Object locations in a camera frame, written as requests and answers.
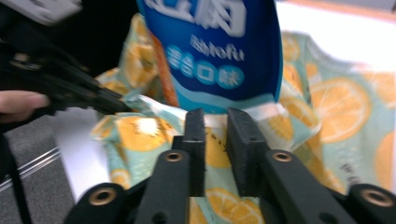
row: white table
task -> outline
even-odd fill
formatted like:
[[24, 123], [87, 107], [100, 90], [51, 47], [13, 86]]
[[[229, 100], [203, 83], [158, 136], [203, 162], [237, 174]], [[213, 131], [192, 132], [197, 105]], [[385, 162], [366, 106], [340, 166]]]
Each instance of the white table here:
[[[396, 66], [396, 21], [380, 21], [287, 2], [277, 4], [277, 13], [281, 30], [310, 34], [321, 49], [335, 58]], [[109, 181], [106, 152], [100, 143], [89, 137], [96, 122], [94, 111], [76, 108], [52, 118], [76, 201], [90, 187]], [[396, 171], [393, 173], [396, 193]]]

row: brass screw hole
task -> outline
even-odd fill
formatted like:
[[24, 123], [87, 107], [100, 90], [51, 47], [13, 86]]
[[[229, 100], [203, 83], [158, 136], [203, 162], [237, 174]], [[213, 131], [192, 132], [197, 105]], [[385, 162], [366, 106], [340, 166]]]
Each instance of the brass screw hole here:
[[274, 153], [273, 158], [277, 161], [291, 161], [291, 156], [283, 152]]
[[181, 161], [182, 159], [183, 159], [183, 155], [177, 152], [171, 152], [168, 155], [166, 155], [167, 161]]
[[363, 196], [367, 202], [381, 207], [391, 207], [394, 205], [394, 201], [388, 195], [374, 189], [362, 190], [361, 196]]
[[90, 204], [92, 205], [105, 205], [111, 203], [117, 196], [117, 192], [111, 188], [98, 189], [90, 196]]

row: black cable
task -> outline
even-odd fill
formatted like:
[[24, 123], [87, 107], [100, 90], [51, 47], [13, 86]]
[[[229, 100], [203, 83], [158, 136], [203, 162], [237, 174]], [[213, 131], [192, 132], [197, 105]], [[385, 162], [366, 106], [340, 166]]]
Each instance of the black cable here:
[[32, 219], [30, 217], [29, 208], [26, 202], [26, 197], [21, 182], [20, 172], [18, 171], [17, 162], [8, 147], [7, 139], [0, 134], [0, 153], [5, 155], [1, 160], [6, 160], [7, 166], [1, 167], [9, 172], [12, 180], [12, 187], [14, 188], [14, 195], [17, 201], [18, 209], [20, 211], [20, 217], [24, 224], [31, 224]]

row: finger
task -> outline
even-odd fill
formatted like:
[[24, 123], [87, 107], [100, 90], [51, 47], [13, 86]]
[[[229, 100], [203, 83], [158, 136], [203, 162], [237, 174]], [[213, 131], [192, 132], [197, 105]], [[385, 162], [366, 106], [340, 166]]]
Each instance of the finger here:
[[32, 91], [0, 91], [0, 112], [4, 114], [22, 113], [47, 106], [47, 96]]
[[19, 114], [2, 114], [0, 115], [0, 123], [19, 122], [26, 119], [33, 114], [34, 110], [25, 111]]

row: blue package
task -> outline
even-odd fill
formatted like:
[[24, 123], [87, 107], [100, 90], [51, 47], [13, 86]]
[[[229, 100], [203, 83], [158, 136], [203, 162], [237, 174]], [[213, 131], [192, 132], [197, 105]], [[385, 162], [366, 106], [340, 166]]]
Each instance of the blue package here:
[[218, 114], [277, 101], [282, 48], [274, 0], [137, 3], [169, 69], [169, 77], [160, 73], [165, 98], [176, 99], [170, 105]]

